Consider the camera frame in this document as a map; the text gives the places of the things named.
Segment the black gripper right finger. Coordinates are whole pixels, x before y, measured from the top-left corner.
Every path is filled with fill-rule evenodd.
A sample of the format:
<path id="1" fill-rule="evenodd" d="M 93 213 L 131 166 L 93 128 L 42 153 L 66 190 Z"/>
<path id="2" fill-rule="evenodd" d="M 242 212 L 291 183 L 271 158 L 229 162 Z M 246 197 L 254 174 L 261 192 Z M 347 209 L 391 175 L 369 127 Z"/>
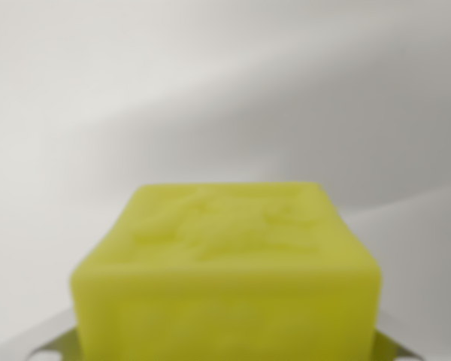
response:
<path id="1" fill-rule="evenodd" d="M 369 360 L 423 360 L 414 348 L 414 339 L 404 333 L 386 333 L 377 329 Z"/>

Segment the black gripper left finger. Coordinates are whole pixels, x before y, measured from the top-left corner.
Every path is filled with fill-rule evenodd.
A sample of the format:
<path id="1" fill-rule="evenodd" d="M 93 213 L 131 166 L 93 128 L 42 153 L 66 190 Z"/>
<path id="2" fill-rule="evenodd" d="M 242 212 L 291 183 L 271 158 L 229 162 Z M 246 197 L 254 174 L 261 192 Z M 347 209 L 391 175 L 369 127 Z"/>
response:
<path id="1" fill-rule="evenodd" d="M 81 361 L 83 353 L 77 330 L 70 329 L 34 350 L 28 360 Z"/>

